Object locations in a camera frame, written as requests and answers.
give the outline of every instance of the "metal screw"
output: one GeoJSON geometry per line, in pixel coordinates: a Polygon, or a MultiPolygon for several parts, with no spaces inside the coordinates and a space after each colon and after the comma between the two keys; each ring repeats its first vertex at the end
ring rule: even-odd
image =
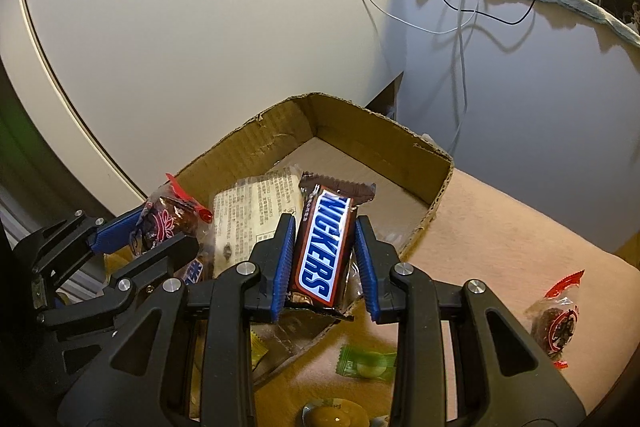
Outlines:
{"type": "Polygon", "coordinates": [[[181,284],[182,282],[180,281],[180,279],[176,279],[175,277],[173,277],[171,279],[167,279],[162,283],[162,289],[166,292],[173,293],[180,289],[181,284]]]}
{"type": "Polygon", "coordinates": [[[466,287],[469,288],[471,293],[484,293],[486,290],[486,284],[478,279],[470,280],[466,283],[466,287]]]}
{"type": "Polygon", "coordinates": [[[410,263],[396,263],[394,270],[398,275],[411,275],[414,272],[414,266],[410,263]]]}
{"type": "Polygon", "coordinates": [[[126,292],[131,288],[131,281],[129,279],[120,279],[118,282],[118,290],[126,292]]]}
{"type": "Polygon", "coordinates": [[[255,264],[250,263],[249,261],[244,261],[244,263],[240,263],[238,266],[236,266],[236,271],[240,275],[251,275],[253,272],[255,272],[255,264]]]}

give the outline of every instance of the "beige table surface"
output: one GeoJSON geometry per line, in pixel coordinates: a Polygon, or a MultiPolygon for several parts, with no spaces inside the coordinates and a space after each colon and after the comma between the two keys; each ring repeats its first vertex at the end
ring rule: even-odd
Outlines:
{"type": "MultiPolygon", "coordinates": [[[[562,373],[587,411],[606,395],[640,343],[637,269],[464,172],[455,171],[409,261],[435,280],[484,280],[521,321],[524,310],[557,281],[585,270],[578,326],[565,350],[570,367],[562,373]]],[[[387,414],[391,385],[341,377],[335,365],[346,343],[394,351],[396,333],[394,325],[373,324],[358,306],[354,323],[336,326],[255,393],[259,427],[295,425],[302,406],[315,398],[347,398],[372,417],[387,414]]]]}

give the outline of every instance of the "snickers logo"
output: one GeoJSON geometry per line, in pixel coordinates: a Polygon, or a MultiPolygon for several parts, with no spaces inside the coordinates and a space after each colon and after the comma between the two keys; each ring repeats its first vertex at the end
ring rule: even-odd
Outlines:
{"type": "Polygon", "coordinates": [[[200,277],[202,276],[203,267],[204,265],[197,259],[191,261],[187,265],[187,270],[184,273],[184,283],[195,284],[196,282],[198,282],[200,280],[200,277]]]}
{"type": "Polygon", "coordinates": [[[350,198],[322,190],[313,215],[310,231],[303,245],[298,286],[310,296],[332,306],[336,278],[344,254],[345,225],[350,198]]]}

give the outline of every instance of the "green wrapped candy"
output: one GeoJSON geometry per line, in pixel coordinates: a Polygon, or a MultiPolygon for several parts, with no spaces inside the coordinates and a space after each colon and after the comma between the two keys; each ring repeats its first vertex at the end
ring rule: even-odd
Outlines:
{"type": "Polygon", "coordinates": [[[343,377],[389,382],[396,375],[396,356],[397,353],[377,353],[345,344],[335,372],[343,377]]]}

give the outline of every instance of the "chocolate bar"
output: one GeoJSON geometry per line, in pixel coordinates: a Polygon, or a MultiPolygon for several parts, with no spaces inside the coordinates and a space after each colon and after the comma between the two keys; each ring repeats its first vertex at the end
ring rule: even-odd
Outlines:
{"type": "Polygon", "coordinates": [[[289,308],[339,312],[353,249],[358,206],[373,199],[374,184],[357,184],[305,172],[306,193],[289,282],[289,308]]]}

